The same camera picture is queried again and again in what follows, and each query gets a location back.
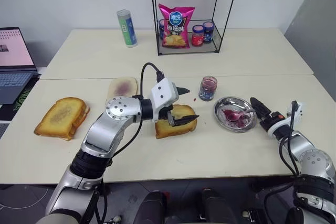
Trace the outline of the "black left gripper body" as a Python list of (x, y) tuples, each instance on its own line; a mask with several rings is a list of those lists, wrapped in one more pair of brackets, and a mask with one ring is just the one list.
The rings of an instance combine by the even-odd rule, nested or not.
[(174, 124), (174, 117), (171, 113), (173, 105), (165, 106), (159, 111), (159, 120), (167, 120), (169, 125)]

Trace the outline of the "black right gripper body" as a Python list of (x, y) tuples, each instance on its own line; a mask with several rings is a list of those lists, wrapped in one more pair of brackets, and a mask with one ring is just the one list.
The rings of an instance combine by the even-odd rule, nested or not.
[(265, 131), (268, 131), (273, 125), (285, 119), (286, 118), (280, 112), (276, 111), (262, 116), (259, 124)]

